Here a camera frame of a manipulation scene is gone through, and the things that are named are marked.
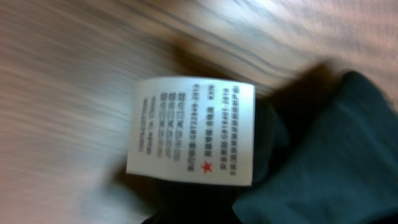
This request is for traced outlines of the black t-shirt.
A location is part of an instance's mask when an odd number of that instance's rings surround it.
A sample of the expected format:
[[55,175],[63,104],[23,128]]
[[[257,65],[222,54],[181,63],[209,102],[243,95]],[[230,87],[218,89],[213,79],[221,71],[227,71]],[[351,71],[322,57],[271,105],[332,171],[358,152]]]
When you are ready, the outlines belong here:
[[149,223],[396,223],[397,115],[356,72],[296,131],[251,84],[144,80],[126,171],[159,181]]

